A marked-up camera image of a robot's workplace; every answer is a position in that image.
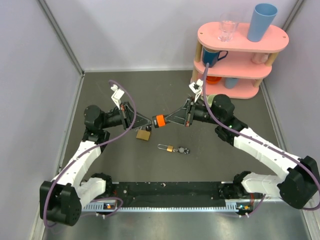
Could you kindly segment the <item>small padlock keys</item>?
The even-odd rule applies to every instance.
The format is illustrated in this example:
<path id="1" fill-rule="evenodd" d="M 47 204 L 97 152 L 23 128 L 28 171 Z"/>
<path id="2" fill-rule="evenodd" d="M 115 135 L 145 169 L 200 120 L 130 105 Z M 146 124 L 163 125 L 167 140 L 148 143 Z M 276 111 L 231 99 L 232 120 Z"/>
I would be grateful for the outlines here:
<path id="1" fill-rule="evenodd" d="M 145 130 L 146 130 L 147 132 L 151 132 L 151 131 L 152 131 L 152 126 L 151 126 L 151 125 L 146 126 L 146 127 L 145 127 Z"/>

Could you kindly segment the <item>large brass padlock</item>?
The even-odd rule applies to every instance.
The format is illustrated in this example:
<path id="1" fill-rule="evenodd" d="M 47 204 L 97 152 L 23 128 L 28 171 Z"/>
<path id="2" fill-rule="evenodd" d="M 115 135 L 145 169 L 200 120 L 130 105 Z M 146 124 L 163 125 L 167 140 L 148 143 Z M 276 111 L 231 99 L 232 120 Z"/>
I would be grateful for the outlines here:
<path id="1" fill-rule="evenodd" d="M 143 129 L 139 129 L 136 134 L 136 138 L 139 140 L 148 141 L 150 139 L 151 132 Z"/>

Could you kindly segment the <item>orange black hook lock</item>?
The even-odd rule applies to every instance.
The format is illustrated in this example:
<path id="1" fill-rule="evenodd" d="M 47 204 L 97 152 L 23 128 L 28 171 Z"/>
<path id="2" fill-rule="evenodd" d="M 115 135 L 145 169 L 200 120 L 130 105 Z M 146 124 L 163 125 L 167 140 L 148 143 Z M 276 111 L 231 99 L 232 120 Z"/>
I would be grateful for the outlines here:
<path id="1" fill-rule="evenodd" d="M 164 127 L 166 125 L 165 116 L 163 114 L 153 116 L 152 123 L 155 128 Z"/>

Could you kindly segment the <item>small brass padlock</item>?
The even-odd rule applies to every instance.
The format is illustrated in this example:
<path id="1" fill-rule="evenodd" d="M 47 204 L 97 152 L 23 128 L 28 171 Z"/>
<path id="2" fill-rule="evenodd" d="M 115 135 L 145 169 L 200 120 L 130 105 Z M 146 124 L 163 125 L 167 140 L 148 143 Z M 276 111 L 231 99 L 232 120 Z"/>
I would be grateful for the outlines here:
<path id="1" fill-rule="evenodd" d="M 158 144 L 157 148 L 160 150 L 170 152 L 170 153 L 172 153 L 174 151 L 174 147 L 172 145 Z"/>

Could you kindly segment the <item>black white keychain charm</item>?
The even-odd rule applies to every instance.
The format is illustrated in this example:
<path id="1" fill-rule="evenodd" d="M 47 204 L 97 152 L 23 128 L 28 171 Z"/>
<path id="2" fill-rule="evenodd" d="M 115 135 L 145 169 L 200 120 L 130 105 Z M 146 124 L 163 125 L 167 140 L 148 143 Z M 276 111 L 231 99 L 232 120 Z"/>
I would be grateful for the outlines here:
<path id="1" fill-rule="evenodd" d="M 172 151 L 175 153 L 186 154 L 186 155 L 190 153 L 190 150 L 185 147 L 174 148 Z"/>

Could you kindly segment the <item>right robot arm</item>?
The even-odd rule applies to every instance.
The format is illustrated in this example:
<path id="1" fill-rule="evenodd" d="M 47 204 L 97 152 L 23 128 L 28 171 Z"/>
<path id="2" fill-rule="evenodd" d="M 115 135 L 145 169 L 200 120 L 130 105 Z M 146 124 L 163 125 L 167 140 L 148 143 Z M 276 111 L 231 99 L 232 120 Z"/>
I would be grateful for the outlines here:
<path id="1" fill-rule="evenodd" d="M 216 95 L 210 107 L 189 97 L 183 107 L 171 114 L 159 115 L 153 122 L 158 127 L 168 123 L 189 127 L 193 121 L 216 124 L 215 133 L 222 141 L 248 153 L 275 173 L 261 175 L 244 171 L 236 175 L 233 192 L 237 197 L 266 194 L 281 198 L 295 209 L 304 209 L 320 190 L 317 162 L 310 156 L 301 158 L 289 154 L 264 140 L 234 116 L 234 109 L 230 98 L 224 94 Z"/>

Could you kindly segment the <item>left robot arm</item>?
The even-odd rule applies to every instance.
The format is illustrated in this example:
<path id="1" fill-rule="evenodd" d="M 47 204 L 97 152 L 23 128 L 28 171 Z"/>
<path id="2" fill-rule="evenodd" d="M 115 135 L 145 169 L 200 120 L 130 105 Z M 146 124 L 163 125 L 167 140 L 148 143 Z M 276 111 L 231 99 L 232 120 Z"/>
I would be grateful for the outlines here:
<path id="1" fill-rule="evenodd" d="M 85 131 L 79 147 L 63 170 L 51 181 L 44 181 L 39 189 L 40 218 L 74 226 L 85 206 L 96 197 L 109 198 L 114 191 L 111 177 L 95 173 L 83 182 L 93 162 L 112 143 L 108 128 L 122 126 L 126 131 L 136 128 L 151 130 L 152 120 L 135 112 L 129 102 L 104 112 L 96 105 L 84 110 Z"/>

